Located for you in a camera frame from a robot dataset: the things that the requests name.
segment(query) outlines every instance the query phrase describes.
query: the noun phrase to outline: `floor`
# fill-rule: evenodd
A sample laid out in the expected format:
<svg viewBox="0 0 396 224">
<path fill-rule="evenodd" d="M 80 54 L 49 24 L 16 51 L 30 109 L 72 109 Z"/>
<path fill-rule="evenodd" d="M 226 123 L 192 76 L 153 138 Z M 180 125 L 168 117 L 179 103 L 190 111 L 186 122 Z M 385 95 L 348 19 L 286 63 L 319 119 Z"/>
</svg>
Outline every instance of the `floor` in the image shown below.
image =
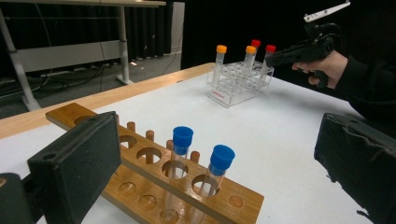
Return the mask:
<svg viewBox="0 0 396 224">
<path fill-rule="evenodd" d="M 181 53 L 134 61 L 129 66 L 132 82 L 159 77 L 180 70 Z M 73 72 L 29 77 L 33 95 L 41 107 L 56 105 L 83 96 L 124 86 L 118 81 L 119 64 L 81 68 Z M 0 81 L 0 119 L 29 112 L 21 97 L 23 93 L 16 81 Z"/>
</svg>

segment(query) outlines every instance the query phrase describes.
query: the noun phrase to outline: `red cap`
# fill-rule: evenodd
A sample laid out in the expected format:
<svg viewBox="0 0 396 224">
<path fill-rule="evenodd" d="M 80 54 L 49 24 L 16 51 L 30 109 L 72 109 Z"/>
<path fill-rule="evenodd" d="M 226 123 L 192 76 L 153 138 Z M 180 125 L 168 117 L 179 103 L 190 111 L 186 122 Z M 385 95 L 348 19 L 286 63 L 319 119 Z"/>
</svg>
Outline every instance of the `red cap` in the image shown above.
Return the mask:
<svg viewBox="0 0 396 224">
<path fill-rule="evenodd" d="M 265 51 L 274 53 L 276 51 L 276 46 L 275 45 L 267 45 L 267 47 L 265 47 Z"/>
<path fill-rule="evenodd" d="M 258 40 L 258 39 L 252 39 L 250 45 L 253 46 L 253 47 L 255 47 L 255 48 L 258 48 L 258 47 L 260 46 L 261 43 L 262 43 L 262 42 L 261 42 L 260 40 Z"/>
</svg>

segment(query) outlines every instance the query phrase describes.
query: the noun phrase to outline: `black wall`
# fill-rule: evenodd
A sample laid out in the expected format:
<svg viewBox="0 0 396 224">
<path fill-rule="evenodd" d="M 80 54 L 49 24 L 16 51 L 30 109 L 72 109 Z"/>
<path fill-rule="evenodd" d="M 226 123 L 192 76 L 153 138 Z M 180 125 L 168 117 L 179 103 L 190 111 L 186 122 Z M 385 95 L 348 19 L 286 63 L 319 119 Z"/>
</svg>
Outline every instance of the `black wall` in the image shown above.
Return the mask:
<svg viewBox="0 0 396 224">
<path fill-rule="evenodd" d="M 286 49 L 308 38 L 303 16 L 345 1 L 318 0 L 189 0 L 186 1 L 181 68 L 213 63 L 216 45 L 228 47 L 225 63 L 243 61 L 246 45 L 260 39 L 256 60 L 262 62 L 265 45 Z M 396 3 L 393 0 L 351 0 L 351 5 L 323 19 L 319 24 L 338 24 L 346 38 L 345 55 L 369 63 L 382 58 L 396 64 Z M 276 67 L 275 77 L 324 93 L 307 83 L 307 76 L 296 75 L 291 64 Z"/>
</svg>

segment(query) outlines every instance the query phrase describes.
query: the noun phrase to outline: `person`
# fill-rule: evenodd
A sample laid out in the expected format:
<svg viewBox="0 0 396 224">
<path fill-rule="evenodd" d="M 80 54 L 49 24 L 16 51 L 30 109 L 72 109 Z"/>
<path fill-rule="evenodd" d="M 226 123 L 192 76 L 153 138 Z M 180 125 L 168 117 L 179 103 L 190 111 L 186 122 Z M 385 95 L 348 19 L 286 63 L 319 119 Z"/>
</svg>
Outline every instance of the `person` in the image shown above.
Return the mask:
<svg viewBox="0 0 396 224">
<path fill-rule="evenodd" d="M 387 127 L 387 130 L 395 131 L 395 66 L 380 60 L 372 64 L 361 63 L 353 56 L 346 57 L 334 50 L 323 60 L 294 63 L 291 68 L 307 74 L 316 70 L 324 72 L 328 76 L 327 87 L 342 92 L 358 113 L 371 122 Z M 316 85 L 319 79 L 310 76 L 308 82 Z"/>
</svg>

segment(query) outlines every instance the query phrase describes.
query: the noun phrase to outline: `desk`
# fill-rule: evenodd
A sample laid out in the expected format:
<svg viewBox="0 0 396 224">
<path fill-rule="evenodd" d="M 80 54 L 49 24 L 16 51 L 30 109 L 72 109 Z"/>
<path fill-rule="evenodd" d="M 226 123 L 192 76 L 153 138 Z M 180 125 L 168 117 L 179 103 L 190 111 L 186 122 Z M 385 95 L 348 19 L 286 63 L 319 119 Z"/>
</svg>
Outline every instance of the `desk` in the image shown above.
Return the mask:
<svg viewBox="0 0 396 224">
<path fill-rule="evenodd" d="M 153 130 L 155 142 L 162 146 L 172 138 L 173 128 L 189 126 L 194 130 L 191 150 L 201 152 L 203 166 L 208 165 L 214 145 L 231 147 L 236 156 L 227 178 L 265 197 L 259 224 L 371 223 L 356 213 L 362 210 L 359 205 L 339 184 L 331 182 L 313 156 L 323 113 L 361 119 L 348 102 L 274 77 L 266 93 L 225 108 L 205 95 L 205 73 L 210 65 L 148 80 L 140 86 L 141 94 L 132 94 L 134 97 L 117 98 L 130 88 L 125 86 L 74 102 L 96 113 L 116 111 L 120 125 L 134 121 L 136 132 L 141 135 Z M 59 106 L 28 112 L 20 118 L 42 120 L 46 111 Z M 19 126 L 21 122 L 14 132 L 25 132 L 5 136 L 4 129 L 9 129 L 13 120 L 0 120 L 0 173 L 13 172 L 24 177 L 29 173 L 26 160 L 64 131 L 51 123 L 36 127 L 32 123 L 27 131 Z M 84 222 L 134 223 L 102 197 Z"/>
<path fill-rule="evenodd" d="M 59 55 L 62 54 L 64 56 L 63 60 L 60 61 L 51 61 L 51 63 L 42 63 L 39 60 L 33 61 L 30 66 L 33 67 L 28 71 L 37 71 L 41 69 L 50 69 L 53 67 L 61 67 L 67 65 L 73 65 L 77 63 L 91 63 L 98 62 L 102 60 L 108 60 L 115 58 L 114 44 L 117 46 L 119 44 L 119 55 L 121 60 L 122 67 L 122 75 L 119 76 L 119 81 L 124 84 L 132 84 L 132 81 L 129 79 L 129 67 L 128 67 L 128 49 L 127 49 L 127 39 L 126 39 L 126 31 L 125 31 L 125 14 L 124 7 L 157 7 L 157 6 L 165 6 L 166 3 L 162 1 L 141 1 L 141 0 L 0 0 L 0 2 L 19 2 L 19 3 L 41 3 L 41 4 L 61 4 L 61 5 L 88 5 L 88 6 L 111 6 L 111 7 L 119 7 L 119 31 L 120 31 L 120 41 L 119 43 L 110 41 L 109 48 L 104 46 L 103 54 L 105 58 L 100 57 L 102 55 L 101 46 L 102 43 L 91 43 L 87 45 L 75 45 L 69 46 L 72 48 L 66 49 L 64 46 L 60 47 L 51 47 L 51 48 L 40 48 L 40 49 L 32 49 L 30 51 L 25 50 L 26 58 L 34 59 L 37 58 L 36 55 L 40 55 L 40 57 L 47 57 L 49 59 L 58 59 Z M 7 50 L 10 56 L 12 63 L 14 64 L 14 68 L 18 77 L 18 81 L 21 83 L 21 87 L 24 95 L 22 96 L 22 100 L 29 111 L 36 110 L 40 108 L 37 100 L 32 94 L 32 90 L 29 86 L 29 83 L 26 78 L 26 66 L 29 67 L 29 63 L 23 63 L 26 60 L 21 59 L 21 55 L 15 49 L 14 43 L 12 42 L 11 35 L 9 34 L 6 21 L 3 16 L 3 12 L 0 8 L 0 28 L 3 34 L 3 37 L 6 41 Z M 82 55 L 84 61 L 76 62 L 76 55 Z"/>
</svg>

